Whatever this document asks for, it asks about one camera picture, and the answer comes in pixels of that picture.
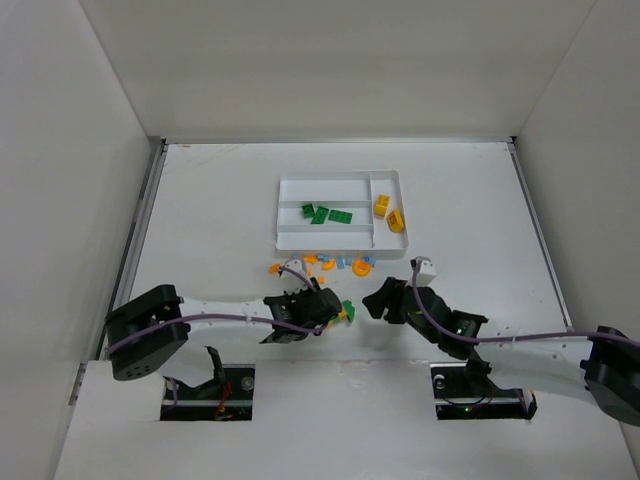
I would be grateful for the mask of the green small square brick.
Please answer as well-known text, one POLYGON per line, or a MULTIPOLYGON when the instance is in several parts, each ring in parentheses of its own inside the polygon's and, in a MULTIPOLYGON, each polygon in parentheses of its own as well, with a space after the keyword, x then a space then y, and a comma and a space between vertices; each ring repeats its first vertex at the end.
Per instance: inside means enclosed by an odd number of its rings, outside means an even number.
POLYGON ((315 209, 311 203, 302 205, 301 210, 304 218, 313 218, 315 216, 315 209))

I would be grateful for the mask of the green plate brick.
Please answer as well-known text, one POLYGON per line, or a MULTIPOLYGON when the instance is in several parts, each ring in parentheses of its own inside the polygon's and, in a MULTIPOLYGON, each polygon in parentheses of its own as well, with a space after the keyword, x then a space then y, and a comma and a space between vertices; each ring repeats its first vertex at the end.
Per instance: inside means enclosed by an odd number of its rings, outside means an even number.
POLYGON ((350 212, 340 211, 340 210, 331 210, 329 213, 328 220, 332 222, 337 222, 341 224, 349 225, 352 222, 353 214, 350 212))

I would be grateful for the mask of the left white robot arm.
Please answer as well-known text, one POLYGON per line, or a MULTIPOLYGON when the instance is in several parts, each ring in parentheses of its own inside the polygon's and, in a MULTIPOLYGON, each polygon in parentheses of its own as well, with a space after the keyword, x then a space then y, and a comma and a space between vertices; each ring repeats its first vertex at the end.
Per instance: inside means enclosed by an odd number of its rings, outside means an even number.
POLYGON ((320 336, 344 307, 317 283, 252 301, 198 301, 171 284, 156 286, 105 318, 107 358, 117 381, 159 372, 189 386, 205 381, 181 351, 242 345, 288 345, 320 336))

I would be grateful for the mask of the green two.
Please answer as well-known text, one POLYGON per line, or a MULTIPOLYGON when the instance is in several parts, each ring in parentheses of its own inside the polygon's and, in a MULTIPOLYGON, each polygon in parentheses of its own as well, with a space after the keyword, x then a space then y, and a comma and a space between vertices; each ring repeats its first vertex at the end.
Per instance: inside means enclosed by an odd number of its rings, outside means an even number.
POLYGON ((329 217, 330 210, 323 206, 318 206, 311 220, 312 225, 322 225, 329 217))

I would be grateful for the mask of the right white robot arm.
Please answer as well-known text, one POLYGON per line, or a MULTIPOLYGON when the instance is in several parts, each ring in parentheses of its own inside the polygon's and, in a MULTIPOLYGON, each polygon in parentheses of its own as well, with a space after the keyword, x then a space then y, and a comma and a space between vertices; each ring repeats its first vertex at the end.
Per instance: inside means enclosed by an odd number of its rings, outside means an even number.
POLYGON ((372 318, 406 324, 464 362, 468 380, 484 389, 543 391, 639 423, 639 343, 614 328, 482 338, 486 317, 454 310, 433 289, 394 277, 362 303, 372 318))

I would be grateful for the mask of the green yellow bricks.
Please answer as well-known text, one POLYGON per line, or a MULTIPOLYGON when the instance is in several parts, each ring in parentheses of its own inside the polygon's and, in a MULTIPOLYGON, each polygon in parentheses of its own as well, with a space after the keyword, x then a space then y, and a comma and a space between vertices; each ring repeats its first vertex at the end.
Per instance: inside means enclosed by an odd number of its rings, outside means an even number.
POLYGON ((340 323, 349 323, 351 324, 355 320, 356 316, 356 308, 352 301, 345 300, 341 303, 342 310, 338 313, 337 316, 331 319, 332 325, 337 325, 340 323))

